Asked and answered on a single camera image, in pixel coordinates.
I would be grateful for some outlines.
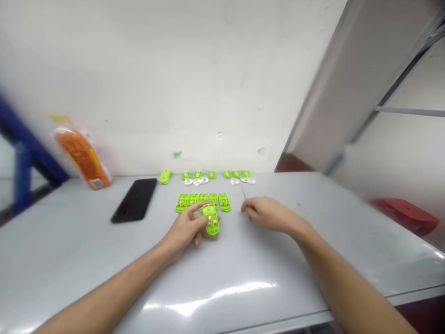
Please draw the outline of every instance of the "left hand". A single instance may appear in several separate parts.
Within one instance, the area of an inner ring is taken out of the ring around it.
[[[207,217],[194,212],[200,207],[212,203],[212,201],[197,202],[181,211],[170,230],[160,242],[173,252],[173,262],[182,256],[192,240],[194,240],[195,246],[202,241],[201,230],[205,229]]]

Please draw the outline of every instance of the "barcode label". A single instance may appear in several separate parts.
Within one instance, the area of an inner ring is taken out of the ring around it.
[[[90,180],[90,182],[94,188],[101,188],[103,186],[102,181],[100,179]]]

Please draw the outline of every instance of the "phone screen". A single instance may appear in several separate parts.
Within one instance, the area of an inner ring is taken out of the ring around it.
[[[157,179],[136,180],[111,217],[111,222],[126,223],[144,219],[157,182]]]

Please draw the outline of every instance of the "blue metal frame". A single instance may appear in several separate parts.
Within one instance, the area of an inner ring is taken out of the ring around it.
[[[23,142],[15,145],[15,175],[14,175],[14,214],[19,214],[31,204],[31,152]]]
[[[54,188],[59,187],[69,176],[2,97],[0,97],[0,133],[16,148],[13,210],[18,214],[31,203],[33,166]]]

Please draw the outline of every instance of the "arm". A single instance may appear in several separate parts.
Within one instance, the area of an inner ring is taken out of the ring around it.
[[[156,246],[50,318],[35,333],[110,333],[156,276],[178,260],[192,240],[199,244],[207,218],[194,215],[194,211],[207,203],[212,202],[195,203],[183,210]]]
[[[290,235],[337,322],[349,334],[416,334],[397,310],[294,211],[268,197],[244,201],[256,223]]]

